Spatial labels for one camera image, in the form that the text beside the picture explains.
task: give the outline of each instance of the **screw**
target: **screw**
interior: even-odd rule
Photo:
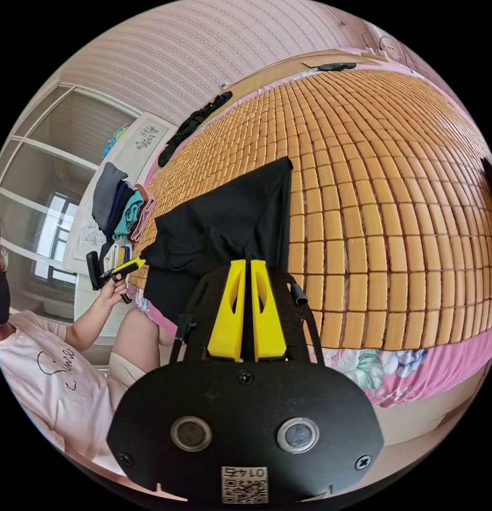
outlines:
[[[241,385],[251,385],[255,377],[249,371],[241,371],[237,376],[237,380]]]
[[[359,458],[357,461],[356,461],[356,470],[363,470],[364,468],[368,467],[370,465],[370,463],[372,463],[372,457],[369,456],[368,454],[365,454],[364,456],[361,456],[361,458]]]
[[[131,467],[134,464],[134,462],[132,461],[132,458],[126,452],[121,452],[120,454],[118,454],[118,459],[126,467]]]

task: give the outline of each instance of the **pink cloth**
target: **pink cloth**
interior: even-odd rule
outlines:
[[[166,319],[143,291],[129,286],[136,305],[174,337],[177,326]],[[308,347],[310,354],[313,348]],[[428,350],[322,350],[327,367],[345,374],[371,403],[389,408],[441,394],[477,373],[492,358],[492,328],[457,344]]]
[[[141,209],[136,228],[130,235],[130,239],[133,242],[138,242],[141,238],[141,234],[143,234],[143,231],[145,230],[145,227],[148,224],[150,216],[152,216],[152,212],[154,211],[155,207],[155,197],[146,189],[145,192],[148,196],[148,201],[145,202],[145,205]]]
[[[69,445],[125,475],[106,436],[126,388],[65,342],[64,325],[28,311],[10,316],[10,323],[16,332],[0,341],[0,367],[31,420],[60,450]]]

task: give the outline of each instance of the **bamboo mat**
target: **bamboo mat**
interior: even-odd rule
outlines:
[[[492,327],[485,141],[427,82],[322,73],[246,101],[149,185],[153,218],[266,162],[294,165],[289,271],[326,348],[429,348]],[[131,276],[144,287],[148,269]],[[166,293],[176,290],[165,290]]]

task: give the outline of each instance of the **teal cloth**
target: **teal cloth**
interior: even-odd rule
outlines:
[[[118,241],[122,239],[123,241],[127,240],[127,235],[130,234],[130,230],[132,226],[138,221],[139,214],[141,213],[141,206],[145,201],[141,196],[141,192],[136,190],[134,195],[127,202],[125,209],[123,210],[122,218],[118,222],[116,229],[113,233],[113,240]]]

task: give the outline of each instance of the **hand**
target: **hand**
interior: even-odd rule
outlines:
[[[127,281],[122,281],[122,276],[116,276],[118,282],[109,279],[106,285],[101,289],[100,300],[108,307],[114,307],[121,299],[121,295],[127,293]]]

